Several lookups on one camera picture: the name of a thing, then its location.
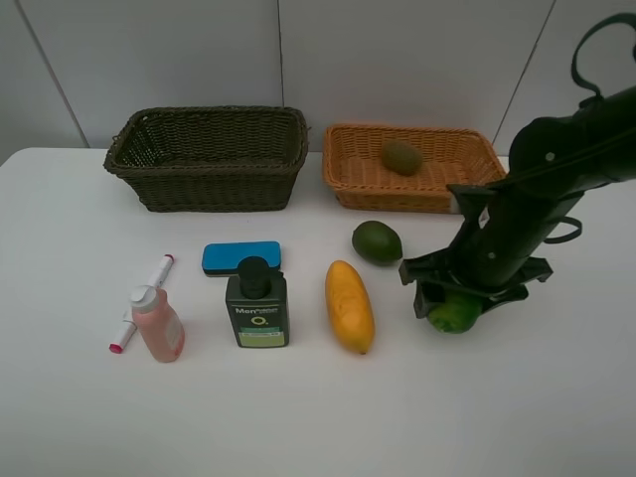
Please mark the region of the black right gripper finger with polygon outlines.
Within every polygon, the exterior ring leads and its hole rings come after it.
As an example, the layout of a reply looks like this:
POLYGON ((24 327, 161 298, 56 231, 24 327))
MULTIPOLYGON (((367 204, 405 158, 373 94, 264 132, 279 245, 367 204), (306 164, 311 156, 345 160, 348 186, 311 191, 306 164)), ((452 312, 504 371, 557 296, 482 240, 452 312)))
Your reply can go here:
POLYGON ((455 282, 451 273, 448 250, 438 250, 419 257, 406 258, 398 268, 398 275, 402 285, 414 282, 448 285, 455 282))
POLYGON ((416 279, 413 309, 417 319, 427 319, 430 312, 446 302, 446 284, 416 279))

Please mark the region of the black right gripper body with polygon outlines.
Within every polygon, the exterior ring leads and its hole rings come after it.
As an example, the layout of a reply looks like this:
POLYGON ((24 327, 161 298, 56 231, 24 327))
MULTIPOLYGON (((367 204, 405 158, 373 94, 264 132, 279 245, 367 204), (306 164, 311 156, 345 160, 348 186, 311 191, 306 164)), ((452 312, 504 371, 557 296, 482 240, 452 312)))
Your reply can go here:
POLYGON ((479 297, 482 303, 510 303, 528 297, 526 284, 553 273, 544 258, 532 254, 543 243, 563 243, 582 233, 568 213, 581 192, 558 192, 526 186, 487 187, 496 192, 481 214, 465 219, 445 249, 455 282, 447 290, 479 297))

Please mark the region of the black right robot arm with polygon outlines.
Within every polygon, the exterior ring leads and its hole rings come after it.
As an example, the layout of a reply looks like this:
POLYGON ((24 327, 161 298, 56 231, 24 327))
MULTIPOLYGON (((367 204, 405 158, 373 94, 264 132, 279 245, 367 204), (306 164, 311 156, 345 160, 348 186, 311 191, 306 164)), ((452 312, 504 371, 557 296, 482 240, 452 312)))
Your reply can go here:
POLYGON ((527 283, 553 273, 534 251, 581 235, 569 216, 576 203, 634 177, 634 89, 587 99, 572 116, 533 120, 511 145, 504 179, 449 186, 463 217, 451 244, 401 263, 401 282, 416 285, 416 317, 430 317, 451 290, 477 298, 483 312, 526 299, 527 283))

